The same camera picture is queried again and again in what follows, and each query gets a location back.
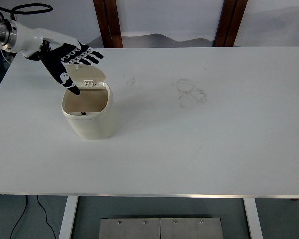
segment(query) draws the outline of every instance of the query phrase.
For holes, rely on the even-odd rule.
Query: trash can lid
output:
[[[72,64],[65,66],[69,76],[76,83],[80,84],[88,84],[93,82],[104,82],[106,81],[106,76],[99,68],[95,66],[89,65],[80,65],[80,64]]]

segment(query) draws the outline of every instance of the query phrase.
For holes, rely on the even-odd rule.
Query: black fingertip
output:
[[[92,54],[95,55],[97,58],[100,58],[100,59],[103,59],[103,55],[99,52],[96,52],[96,51],[92,51]]]
[[[69,88],[69,91],[73,92],[77,96],[80,94],[80,89],[77,86],[72,86]]]
[[[81,62],[84,65],[91,65],[90,62],[88,62],[87,60],[84,60],[84,59],[80,59],[79,62]]]
[[[98,64],[99,61],[92,56],[86,56],[85,59],[92,61],[94,64]]]

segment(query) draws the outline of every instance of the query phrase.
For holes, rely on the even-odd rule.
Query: scuff mark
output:
[[[127,86],[134,86],[135,85],[135,77],[132,77],[129,81],[126,81]]]
[[[184,109],[192,109],[207,101],[205,92],[196,87],[189,79],[180,79],[176,84],[177,90],[182,95],[179,97],[179,104]]]

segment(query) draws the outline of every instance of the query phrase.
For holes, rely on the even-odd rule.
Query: brown wooden post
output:
[[[214,46],[234,46],[248,0],[224,0]]]
[[[115,0],[93,0],[104,48],[122,48],[121,30]]]

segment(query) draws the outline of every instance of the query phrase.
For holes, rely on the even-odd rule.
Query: metal plate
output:
[[[223,239],[220,218],[101,219],[99,239]]]
[[[101,219],[99,239],[160,239],[159,218]]]
[[[220,218],[163,218],[161,239],[223,239]]]

